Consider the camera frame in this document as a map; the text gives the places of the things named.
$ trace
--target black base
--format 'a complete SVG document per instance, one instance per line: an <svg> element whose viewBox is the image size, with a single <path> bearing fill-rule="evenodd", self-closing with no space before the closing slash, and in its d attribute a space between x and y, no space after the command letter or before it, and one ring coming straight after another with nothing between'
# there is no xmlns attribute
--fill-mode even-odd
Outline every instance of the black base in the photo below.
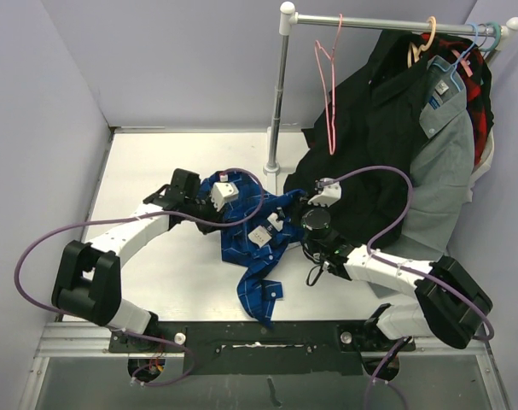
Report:
<svg viewBox="0 0 518 410"><path fill-rule="evenodd" d="M371 334L364 320L274 322L267 329L258 322L159 322L162 336L173 340L186 336L185 346L197 359L193 374L305 374L338 372L363 373L359 352L386 352L394 344L382 335ZM348 331L352 343L340 335ZM405 350L414 350L410 343ZM155 353L158 345L141 339L111 337L111 353ZM180 349L166 347L168 353ZM185 355L184 369L192 359Z"/></svg>

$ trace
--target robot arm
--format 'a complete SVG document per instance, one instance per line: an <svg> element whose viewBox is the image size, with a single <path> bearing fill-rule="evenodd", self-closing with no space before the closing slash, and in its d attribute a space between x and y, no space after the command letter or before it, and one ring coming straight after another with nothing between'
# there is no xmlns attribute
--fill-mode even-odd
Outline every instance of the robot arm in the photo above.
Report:
<svg viewBox="0 0 518 410"><path fill-rule="evenodd" d="M329 185L300 210L300 224L305 228L303 246L323 269L347 280L364 280L381 284L416 300L402 306L382 305L370 318L388 339L435 336L456 349L465 349L482 320L465 303L436 283L407 272L412 268L441 279L465 295L484 314L492 310L492 301L463 267L454 259L443 256L438 261L411 261L387 255L379 250L370 255L362 244L349 243L330 226L327 206L334 203L337 184ZM379 256L396 267L377 260Z"/></svg>
<svg viewBox="0 0 518 410"><path fill-rule="evenodd" d="M171 184L148 196L131 215L152 214L160 210L179 211L203 220L222 221L225 203L237 198L237 187L221 176L207 199L197 199L200 178L196 173L176 170ZM397 256L376 255L391 261L392 267L369 255L362 244L349 243L330 226L326 207L340 199L340 186L328 184L309 200L295 206L292 223L305 229L303 248L335 276L381 284L417 300L403 306L380 306L367 320L386 339L436 336L444 343L464 349L480 326L479 316L437 284L407 272L412 267L442 279L471 300L484 314L492 302L469 274L452 258L439 261L408 261ZM100 326L126 329L156 336L158 317L121 297L120 269L153 238L171 230L183 217L146 216L93 238L88 243L73 241L61 258L52 304L57 308ZM196 223L208 233L214 228ZM94 272L93 279L83 272Z"/></svg>
<svg viewBox="0 0 518 410"><path fill-rule="evenodd" d="M236 186L222 177L206 200L196 199L199 188L198 174L177 169L170 184L145 198L131 214L135 222L117 225L88 243L70 242L61 257L52 304L100 326L155 335L156 314L122 298L120 269L151 240L183 220L170 215L147 218L147 214L172 210L220 222L225 203L238 195ZM204 234L213 231L210 226L197 226ZM92 271L92 279L83 274Z"/></svg>

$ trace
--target bolt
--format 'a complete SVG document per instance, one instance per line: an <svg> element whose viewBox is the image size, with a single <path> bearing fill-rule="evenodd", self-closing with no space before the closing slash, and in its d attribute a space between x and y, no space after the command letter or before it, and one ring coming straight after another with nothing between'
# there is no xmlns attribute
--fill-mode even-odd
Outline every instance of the bolt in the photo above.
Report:
<svg viewBox="0 0 518 410"><path fill-rule="evenodd" d="M187 340L187 337L184 335L184 333L177 333L175 335L175 337L173 338L173 342L175 342L176 344L180 344L180 345L184 345L184 343L186 342Z"/></svg>
<svg viewBox="0 0 518 410"><path fill-rule="evenodd" d="M345 331L340 335L340 339L344 344L350 344L352 342L352 333Z"/></svg>

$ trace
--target white table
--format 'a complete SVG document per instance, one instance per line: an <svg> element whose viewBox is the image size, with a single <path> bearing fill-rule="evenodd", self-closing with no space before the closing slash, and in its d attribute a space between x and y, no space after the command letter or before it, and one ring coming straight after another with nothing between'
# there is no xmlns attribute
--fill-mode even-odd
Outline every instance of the white table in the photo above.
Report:
<svg viewBox="0 0 518 410"><path fill-rule="evenodd" d="M299 132L279 139L278 193L288 173L306 152ZM175 168L205 178L228 167L255 173L265 183L265 132L248 133L117 133L91 218L129 215L143 198L169 183ZM91 227L85 238L109 226ZM313 265L300 248L288 250L269 275L283 285L273 320L367 319L384 302L410 303L407 296L378 299L366 283L324 274L314 287L305 284ZM220 234L203 236L183 222L157 237L135 255L122 272L122 295L157 313L161 320L252 320L236 294L246 268L221 261Z"/></svg>

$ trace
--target clothes rack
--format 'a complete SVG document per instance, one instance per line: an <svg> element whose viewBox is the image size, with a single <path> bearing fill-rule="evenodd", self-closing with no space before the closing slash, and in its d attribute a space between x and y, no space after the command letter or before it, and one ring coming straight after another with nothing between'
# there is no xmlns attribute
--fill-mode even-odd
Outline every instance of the clothes rack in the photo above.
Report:
<svg viewBox="0 0 518 410"><path fill-rule="evenodd" d="M321 15L302 15L296 12L294 4L285 2L282 4L280 16L279 33L282 36L282 51L278 68L277 82L275 87L274 109L271 118L271 128L268 142L268 161L264 166L266 174L266 188L276 193L276 176L279 174L280 166L276 160L277 139L279 137L279 127L282 112L283 85L285 82L285 69L287 66L288 41L291 27L296 24L314 26L338 26L340 17L321 16ZM427 22L403 21L403 20L379 20L361 19L354 17L343 17L341 25L343 27L369 28L376 30L406 30L411 32L430 32L431 26ZM495 50L488 53L486 60L491 62L498 52L507 43L507 40L518 32L518 17L507 21L505 26L501 26L501 39ZM474 28L469 25L437 24L436 31L445 34L456 35L475 35ZM478 35L480 37L495 36L495 29L486 24L479 25Z"/></svg>

